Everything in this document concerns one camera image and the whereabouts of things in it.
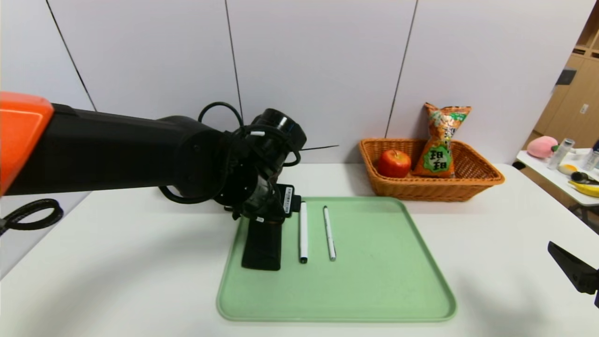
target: red apple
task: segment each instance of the red apple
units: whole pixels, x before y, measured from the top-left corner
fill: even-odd
[[[405,178],[412,167],[412,159],[404,152],[387,150],[379,159],[379,173],[389,178]]]

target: white marker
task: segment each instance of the white marker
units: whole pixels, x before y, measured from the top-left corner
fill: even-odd
[[[308,263],[308,206],[305,201],[299,209],[299,262]]]
[[[337,255],[335,254],[335,242],[333,241],[333,233],[331,231],[331,219],[329,218],[329,209],[325,206],[323,210],[325,213],[326,241],[329,245],[329,257],[331,258],[331,261],[335,261],[335,259],[337,259]]]

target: orange snack bag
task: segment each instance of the orange snack bag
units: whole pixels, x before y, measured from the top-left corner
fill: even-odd
[[[428,112],[428,133],[431,138],[412,171],[415,176],[453,178],[455,167],[451,154],[451,138],[462,125],[471,107],[445,107],[425,103]]]

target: small white table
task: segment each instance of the small white table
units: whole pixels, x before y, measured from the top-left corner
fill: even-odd
[[[599,237],[522,173],[464,203],[406,202],[453,291],[443,323],[245,323],[216,295],[237,224],[157,188],[93,192],[0,282],[2,337],[597,336],[599,309],[547,252],[599,264]],[[304,196],[372,195],[364,166],[300,164]]]
[[[572,164],[576,166],[579,171],[585,172],[590,177],[599,180],[599,170],[593,169],[591,171],[586,171],[582,169],[585,158],[590,150],[591,149],[577,149],[576,154],[567,154],[562,161],[562,164]],[[520,151],[518,152],[516,159],[543,176],[549,182],[557,186],[572,199],[574,199],[578,205],[571,207],[570,210],[575,212],[579,208],[582,209],[582,221],[589,224],[587,210],[594,206],[599,206],[599,198],[580,193],[574,186],[568,183],[570,180],[569,176],[561,173],[558,170],[549,170],[547,168],[547,164],[549,162],[548,158],[540,159],[529,155],[526,151]]]

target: white wall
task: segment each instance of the white wall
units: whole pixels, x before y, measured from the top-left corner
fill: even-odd
[[[100,112],[197,118],[213,101],[239,109],[224,0],[50,0]],[[238,127],[215,107],[204,122]]]
[[[228,0],[244,115],[274,108],[307,148],[341,145],[304,163],[361,161],[360,139],[385,135],[415,3]]]
[[[0,16],[0,89],[43,96],[51,102],[78,109],[91,109],[46,3],[2,0]],[[0,216],[43,197],[55,198],[68,212],[86,195],[80,192],[3,197]],[[6,232],[0,239],[0,278],[49,230]]]
[[[424,102],[472,106],[456,132],[512,163],[595,0],[420,0],[388,137],[427,137]]]

